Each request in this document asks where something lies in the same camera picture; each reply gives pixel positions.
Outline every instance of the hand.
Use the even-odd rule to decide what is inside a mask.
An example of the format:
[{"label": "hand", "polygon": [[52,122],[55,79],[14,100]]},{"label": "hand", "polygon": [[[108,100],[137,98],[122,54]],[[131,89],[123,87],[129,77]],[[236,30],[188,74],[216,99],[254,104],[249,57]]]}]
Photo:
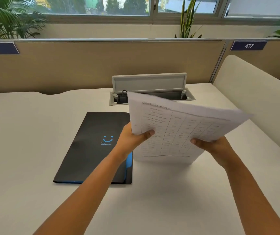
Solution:
[{"label": "hand", "polygon": [[225,170],[243,165],[243,162],[232,149],[225,137],[221,137],[214,142],[205,142],[201,139],[193,138],[191,139],[191,143],[212,154],[216,162],[218,162],[218,164]]},{"label": "hand", "polygon": [[137,146],[155,134],[154,130],[146,131],[143,134],[134,135],[131,132],[130,122],[124,126],[118,141],[112,152],[123,162]]}]

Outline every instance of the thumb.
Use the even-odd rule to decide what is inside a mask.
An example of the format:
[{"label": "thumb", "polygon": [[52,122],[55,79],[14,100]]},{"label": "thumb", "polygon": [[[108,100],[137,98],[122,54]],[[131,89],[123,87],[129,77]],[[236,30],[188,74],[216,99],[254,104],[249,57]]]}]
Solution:
[{"label": "thumb", "polygon": [[149,131],[146,131],[143,134],[137,135],[138,144],[142,144],[144,141],[151,138],[151,136],[154,135],[154,134],[155,134],[154,130],[149,130]]},{"label": "thumb", "polygon": [[198,146],[199,148],[204,149],[208,152],[212,148],[212,143],[211,142],[206,142],[206,141],[203,141],[201,139],[193,138],[193,139],[190,140],[190,142],[192,144],[194,144],[195,146]]}]

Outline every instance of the glass pane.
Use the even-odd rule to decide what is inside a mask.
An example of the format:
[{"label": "glass pane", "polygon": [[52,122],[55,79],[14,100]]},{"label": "glass pane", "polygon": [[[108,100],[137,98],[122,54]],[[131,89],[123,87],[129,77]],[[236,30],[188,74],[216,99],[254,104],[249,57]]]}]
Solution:
[{"label": "glass pane", "polygon": [[[191,0],[185,1],[185,10],[188,8]],[[158,12],[181,13],[184,0],[158,0]],[[213,14],[217,0],[197,0],[195,6],[198,6],[197,13]]]},{"label": "glass pane", "polygon": [[51,14],[148,16],[150,0],[34,0],[33,10]]},{"label": "glass pane", "polygon": [[280,17],[280,0],[231,0],[225,17]]}]

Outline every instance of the white desk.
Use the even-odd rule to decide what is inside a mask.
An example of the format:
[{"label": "white desk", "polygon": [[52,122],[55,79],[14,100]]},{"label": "white desk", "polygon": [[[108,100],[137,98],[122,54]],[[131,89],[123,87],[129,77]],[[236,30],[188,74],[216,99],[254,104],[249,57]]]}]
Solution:
[{"label": "white desk", "polygon": [[[187,104],[235,108],[210,83],[186,86]],[[111,90],[0,93],[0,234],[32,234],[78,187],[52,180],[87,111],[128,111],[109,106]],[[280,216],[280,148],[251,121],[227,138]],[[244,231],[224,170],[204,153],[188,166],[134,162],[133,184],[109,188],[86,234]]]}]

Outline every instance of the window frame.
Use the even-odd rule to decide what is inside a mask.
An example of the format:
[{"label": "window frame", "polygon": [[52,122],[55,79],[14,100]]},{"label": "window frame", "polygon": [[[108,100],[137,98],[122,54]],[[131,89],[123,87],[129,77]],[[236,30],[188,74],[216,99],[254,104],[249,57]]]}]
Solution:
[{"label": "window frame", "polygon": [[[224,17],[231,0],[217,0],[214,13],[197,13],[195,25],[277,25],[279,18],[265,17]],[[180,24],[180,13],[158,12],[158,0],[150,0],[148,16],[132,15],[85,15],[85,14],[46,14],[48,23],[86,24]]]}]

